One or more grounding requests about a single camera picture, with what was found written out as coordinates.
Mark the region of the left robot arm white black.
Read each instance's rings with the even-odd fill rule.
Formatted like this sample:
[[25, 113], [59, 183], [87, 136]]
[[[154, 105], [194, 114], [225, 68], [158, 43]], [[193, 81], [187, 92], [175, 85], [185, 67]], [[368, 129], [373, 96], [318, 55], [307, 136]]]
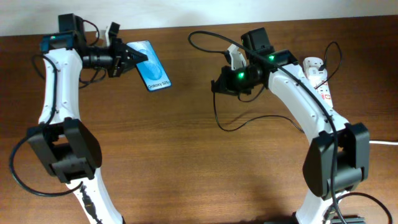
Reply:
[[88, 44], [84, 20], [74, 14], [58, 17], [59, 31], [45, 35], [40, 53], [47, 75], [39, 124], [29, 128], [28, 143], [44, 169], [75, 194], [90, 223], [124, 223], [101, 176], [98, 140], [81, 122], [80, 75], [84, 68], [119, 77], [147, 60], [118, 38], [119, 24], [106, 28], [102, 47]]

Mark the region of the blue screen smartphone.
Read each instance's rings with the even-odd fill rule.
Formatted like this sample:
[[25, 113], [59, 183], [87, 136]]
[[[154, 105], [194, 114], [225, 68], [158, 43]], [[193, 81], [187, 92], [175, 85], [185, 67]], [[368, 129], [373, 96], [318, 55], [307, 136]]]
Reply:
[[148, 40], [127, 43], [132, 49], [145, 54], [147, 60], [136, 65], [136, 68], [149, 92], [172, 86], [152, 44]]

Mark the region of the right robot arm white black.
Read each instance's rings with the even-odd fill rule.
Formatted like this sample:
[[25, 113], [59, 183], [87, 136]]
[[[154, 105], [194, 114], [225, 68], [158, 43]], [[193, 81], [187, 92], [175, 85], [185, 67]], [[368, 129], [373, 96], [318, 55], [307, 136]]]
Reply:
[[302, 172], [308, 187], [303, 205], [292, 223], [364, 223], [346, 218], [339, 203], [368, 178], [369, 131], [362, 123], [350, 124], [315, 89], [310, 69], [301, 67], [289, 50], [276, 52], [265, 29], [249, 31], [241, 43], [230, 42], [223, 55], [228, 65], [212, 81], [214, 94], [251, 94], [262, 85], [289, 109], [309, 141]]

